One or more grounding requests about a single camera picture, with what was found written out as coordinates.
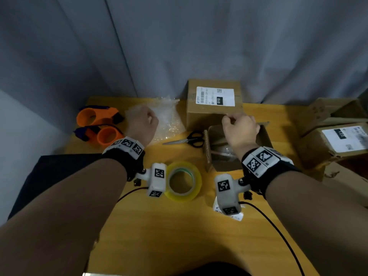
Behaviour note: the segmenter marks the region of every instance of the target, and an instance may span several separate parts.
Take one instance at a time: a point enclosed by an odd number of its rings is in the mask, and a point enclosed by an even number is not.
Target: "scissors handle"
[[[195,131],[192,131],[189,135],[188,135],[188,137],[187,137],[187,139],[196,139],[196,138],[203,138],[205,135],[203,134],[203,132],[202,131],[200,131],[200,130],[195,130]]]
[[[193,138],[191,140],[188,140],[187,144],[190,144],[191,146],[195,148],[201,148],[203,147],[203,144],[205,144],[205,140],[203,138]]]

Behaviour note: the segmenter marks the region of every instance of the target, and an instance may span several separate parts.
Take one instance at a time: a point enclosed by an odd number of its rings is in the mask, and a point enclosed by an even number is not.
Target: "scissors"
[[[176,140],[176,141],[170,141],[170,142],[165,142],[163,143],[164,145],[170,145],[170,144],[180,144],[180,143],[187,143],[195,148],[201,148],[203,147],[203,144],[205,143],[205,140],[203,139],[204,134],[202,131],[192,131],[191,134],[188,135],[187,138],[185,139],[180,139],[180,140]]]

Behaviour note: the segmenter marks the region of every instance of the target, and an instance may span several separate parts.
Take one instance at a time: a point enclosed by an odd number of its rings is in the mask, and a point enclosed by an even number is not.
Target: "forearm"
[[[320,274],[366,272],[368,211],[295,171],[277,176],[266,198]]]
[[[126,177],[119,162],[101,159],[35,198],[0,228],[0,255],[6,256],[0,274],[26,268],[57,275],[67,265],[67,274],[79,273]]]

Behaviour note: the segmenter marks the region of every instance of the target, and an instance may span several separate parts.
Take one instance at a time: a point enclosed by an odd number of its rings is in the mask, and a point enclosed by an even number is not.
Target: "gray curtain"
[[[69,130],[88,96],[185,97],[240,80],[243,100],[368,87],[368,0],[0,0],[0,88]]]

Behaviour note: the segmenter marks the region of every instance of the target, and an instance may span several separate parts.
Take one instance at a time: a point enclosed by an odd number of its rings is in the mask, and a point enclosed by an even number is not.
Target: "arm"
[[[143,107],[126,135],[146,146],[157,124]],[[35,198],[0,227],[0,275],[81,275],[126,177],[118,161],[100,159]]]
[[[225,116],[223,127],[238,158],[257,148],[253,116]],[[267,202],[322,275],[361,275],[368,260],[368,211],[296,171],[277,176]]]

